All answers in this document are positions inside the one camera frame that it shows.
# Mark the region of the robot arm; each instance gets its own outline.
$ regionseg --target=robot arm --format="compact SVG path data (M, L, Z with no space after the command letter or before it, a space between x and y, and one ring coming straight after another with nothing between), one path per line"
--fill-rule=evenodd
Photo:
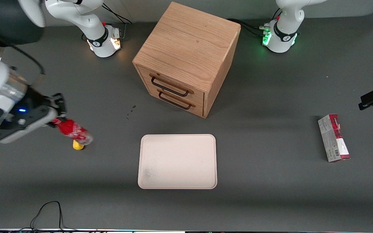
M0 0L0 47L12 46L26 54L14 45L38 41L44 26L39 1ZM12 142L63 114L61 94L41 95L13 68L0 62L0 143Z
M276 0L282 9L280 19L265 23L268 28L263 38L263 45L275 53L284 53L294 44L297 29L305 19L303 7L319 4L327 0Z
M103 0L46 0L45 4L52 16L79 27L97 56L109 57L120 49L120 30L103 25L95 14L89 14L102 6Z

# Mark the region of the cardboard box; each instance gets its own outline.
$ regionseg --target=cardboard box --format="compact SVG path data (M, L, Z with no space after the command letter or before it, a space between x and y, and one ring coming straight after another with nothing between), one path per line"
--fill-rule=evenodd
M342 138L338 114L329 114L318 121L322 134L327 161L337 162L349 159L348 148Z

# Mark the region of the gray table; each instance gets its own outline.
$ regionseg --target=gray table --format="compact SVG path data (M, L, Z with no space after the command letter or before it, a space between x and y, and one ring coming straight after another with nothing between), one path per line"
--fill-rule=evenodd
M153 27L129 25L123 50L107 59L76 27L47 28L22 46L46 67L39 90L64 93L68 116L95 141L75 151L46 127L0 144L0 227L26 227L58 200L77 228L373 232L373 107L357 106L373 90L373 15L306 19L285 54L243 30L207 119L147 93L131 61ZM10 49L3 62L31 81L38 73ZM349 161L326 161L316 120L329 113L339 114ZM213 134L218 186L140 189L145 134ZM57 218L47 206L36 225L56 228Z

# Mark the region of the wooden drawer unit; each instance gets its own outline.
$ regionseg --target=wooden drawer unit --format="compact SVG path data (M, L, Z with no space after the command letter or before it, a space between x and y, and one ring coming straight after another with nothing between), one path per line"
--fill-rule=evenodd
M239 34L239 24L173 2L133 64L151 96L206 118Z

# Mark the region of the black metal handle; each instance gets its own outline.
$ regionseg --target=black metal handle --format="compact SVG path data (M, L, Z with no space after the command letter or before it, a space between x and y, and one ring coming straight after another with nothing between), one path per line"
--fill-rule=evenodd
M176 92L176 91L174 91L174 90L171 90L171 89L169 89L169 88L167 88L167 87L164 87L164 86L162 86L162 85L160 85L160 84L155 83L155 82L154 82L155 79L156 79L156 78L152 76L152 80L151 80L152 84L154 84L154 85L157 86L157 87L162 88L163 90L167 90L167 91L169 91L170 93L174 93L174 94L176 94L176 95L179 95L180 97L185 97L185 96L187 96L188 93L189 93L189 91L186 91L185 94L181 94L181 93L179 93L179 92Z
M188 110L188 109L190 109L191 106L192 106L191 104L189 104L188 107L184 107L184 106L182 106L182 105L179 105L179 104L177 104L177 103L175 103L175 102L170 101L169 99L165 99L165 98L162 97L161 95L162 95L162 92L159 92L159 98L160 98L161 100L166 101L166 102L168 102L168 103L170 103L170 104L173 104L173 105L175 105L175 106L177 106L177 107L180 107L180 108L182 108L183 110Z

